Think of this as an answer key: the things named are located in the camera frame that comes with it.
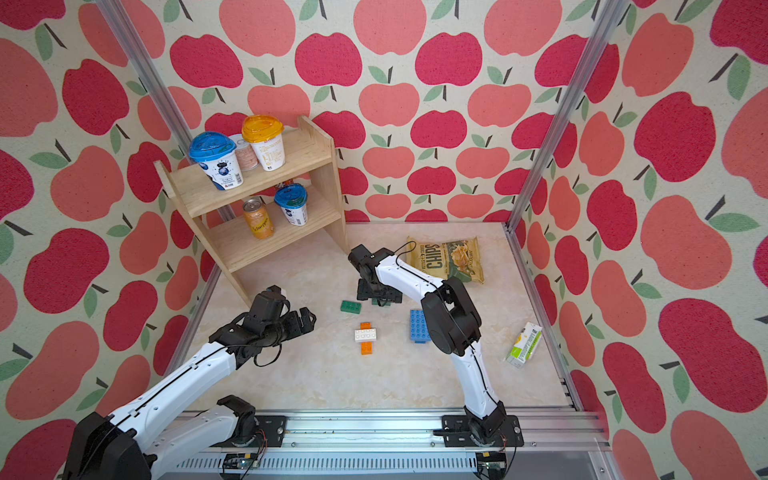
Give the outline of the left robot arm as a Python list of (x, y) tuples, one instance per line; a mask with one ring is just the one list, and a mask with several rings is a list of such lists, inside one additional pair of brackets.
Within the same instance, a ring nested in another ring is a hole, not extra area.
[(220, 327), (192, 358), (160, 383), (107, 415), (91, 413), (75, 427), (66, 479), (159, 479), (209, 447), (256, 447), (253, 467), (268, 446), (278, 446), (283, 426), (260, 419), (247, 401), (228, 395), (179, 426), (172, 423), (200, 396), (266, 348), (311, 333), (315, 315), (291, 308), (273, 285), (250, 309)]

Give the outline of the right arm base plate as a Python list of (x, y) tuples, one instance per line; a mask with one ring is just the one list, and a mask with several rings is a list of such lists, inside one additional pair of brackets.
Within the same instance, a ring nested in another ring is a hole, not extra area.
[(485, 420), (471, 415), (445, 415), (432, 434), (448, 448), (502, 449), (525, 444), (519, 420), (513, 415)]

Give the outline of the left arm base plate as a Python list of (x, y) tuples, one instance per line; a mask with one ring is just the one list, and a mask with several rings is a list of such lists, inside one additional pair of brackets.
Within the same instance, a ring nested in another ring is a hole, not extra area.
[(223, 445), (239, 448), (280, 448), (286, 433), (286, 423), (286, 416), (246, 414), (238, 418), (233, 434)]

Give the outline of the white lego brick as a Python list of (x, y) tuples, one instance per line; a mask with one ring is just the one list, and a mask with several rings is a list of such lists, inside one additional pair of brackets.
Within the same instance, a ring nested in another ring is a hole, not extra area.
[(374, 328), (357, 329), (354, 331), (356, 343), (372, 343), (377, 340), (377, 331)]

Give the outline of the light blue lego brick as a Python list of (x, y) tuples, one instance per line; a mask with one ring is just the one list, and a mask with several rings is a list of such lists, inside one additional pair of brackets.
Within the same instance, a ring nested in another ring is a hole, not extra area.
[(411, 310), (409, 316), (409, 337), (416, 344), (426, 344), (431, 341), (426, 318), (422, 310)]

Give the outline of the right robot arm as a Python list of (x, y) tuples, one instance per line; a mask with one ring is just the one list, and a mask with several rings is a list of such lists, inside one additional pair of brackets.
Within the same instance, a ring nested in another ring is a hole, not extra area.
[(348, 256), (360, 275), (357, 298), (397, 303), (407, 296), (421, 304), (432, 343), (449, 355), (464, 394), (468, 430), (479, 445), (502, 434), (506, 408), (488, 377), (480, 344), (481, 317), (464, 284), (424, 273), (392, 250), (369, 251), (364, 245)]

